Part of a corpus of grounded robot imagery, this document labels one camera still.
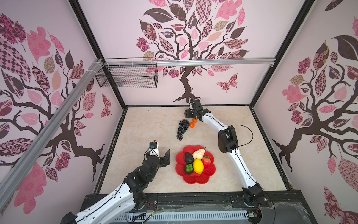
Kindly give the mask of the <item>dark avocado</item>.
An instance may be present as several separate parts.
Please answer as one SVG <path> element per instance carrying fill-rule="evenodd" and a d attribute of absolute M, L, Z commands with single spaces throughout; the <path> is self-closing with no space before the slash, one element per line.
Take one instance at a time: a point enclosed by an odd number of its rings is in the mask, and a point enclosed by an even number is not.
<path fill-rule="evenodd" d="M 185 153 L 185 154 L 184 154 L 184 160 L 185 160 L 185 163 L 186 163 L 187 165 L 193 164 L 193 162 L 194 162 L 193 155 L 190 154 L 190 153 Z"/>

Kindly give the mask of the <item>cream pear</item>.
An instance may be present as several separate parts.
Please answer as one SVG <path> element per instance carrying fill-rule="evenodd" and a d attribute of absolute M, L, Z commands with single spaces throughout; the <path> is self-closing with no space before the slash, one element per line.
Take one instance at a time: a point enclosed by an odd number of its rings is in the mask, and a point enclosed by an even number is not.
<path fill-rule="evenodd" d="M 198 149 L 196 150 L 192 156 L 194 158 L 194 160 L 198 159 L 198 160 L 202 160 L 202 158 L 204 157 L 206 150 L 204 148 Z"/>

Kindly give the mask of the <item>red flower-shaped bowl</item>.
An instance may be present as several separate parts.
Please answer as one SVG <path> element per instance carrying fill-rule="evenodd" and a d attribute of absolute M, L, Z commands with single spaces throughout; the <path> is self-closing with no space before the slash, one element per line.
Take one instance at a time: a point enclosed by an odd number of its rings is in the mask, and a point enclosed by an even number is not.
<path fill-rule="evenodd" d="M 202 146 L 186 146 L 176 156 L 175 171 L 187 184 L 206 184 L 216 172 L 214 156 Z"/>

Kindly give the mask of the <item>yellow lemon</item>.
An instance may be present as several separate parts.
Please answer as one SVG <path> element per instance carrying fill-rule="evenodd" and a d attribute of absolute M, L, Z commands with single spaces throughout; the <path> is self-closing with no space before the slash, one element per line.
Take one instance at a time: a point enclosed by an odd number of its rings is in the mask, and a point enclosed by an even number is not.
<path fill-rule="evenodd" d="M 193 162 L 193 168 L 194 168 L 194 172 L 197 174 L 201 174 L 204 171 L 204 165 L 202 163 L 201 160 L 196 159 Z"/>

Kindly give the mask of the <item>red strawberry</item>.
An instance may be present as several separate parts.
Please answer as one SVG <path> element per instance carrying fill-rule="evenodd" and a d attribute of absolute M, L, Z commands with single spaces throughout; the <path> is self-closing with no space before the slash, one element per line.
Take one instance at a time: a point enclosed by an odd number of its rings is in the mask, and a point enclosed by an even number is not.
<path fill-rule="evenodd" d="M 202 161 L 204 167 L 207 167 L 211 164 L 211 157 L 208 155 L 205 155 L 205 156 L 203 156 L 201 161 Z"/>

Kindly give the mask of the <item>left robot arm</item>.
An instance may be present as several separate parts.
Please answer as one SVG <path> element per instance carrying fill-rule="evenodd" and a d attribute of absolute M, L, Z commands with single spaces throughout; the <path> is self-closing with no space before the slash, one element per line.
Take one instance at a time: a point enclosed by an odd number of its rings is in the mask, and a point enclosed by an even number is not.
<path fill-rule="evenodd" d="M 145 202 L 144 190 L 151 183 L 159 168 L 170 165 L 170 150 L 159 157 L 158 149 L 146 153 L 140 167 L 129 173 L 122 184 L 91 207 L 61 219 L 62 224 L 109 224 L 119 215 L 141 209 Z"/>

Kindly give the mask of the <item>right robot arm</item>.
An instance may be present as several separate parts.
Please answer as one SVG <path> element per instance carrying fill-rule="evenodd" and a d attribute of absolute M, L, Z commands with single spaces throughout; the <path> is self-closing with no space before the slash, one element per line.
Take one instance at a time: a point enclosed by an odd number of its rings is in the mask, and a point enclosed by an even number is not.
<path fill-rule="evenodd" d="M 229 156 L 239 173 L 243 190 L 243 202 L 251 208 L 258 206 L 264 198 L 264 190 L 252 176 L 240 153 L 241 146 L 238 143 L 234 126 L 223 124 L 212 115 L 210 110 L 203 108 L 198 99 L 191 99 L 189 101 L 189 109 L 185 110 L 185 117 L 198 119 L 217 132 L 219 150 Z"/>

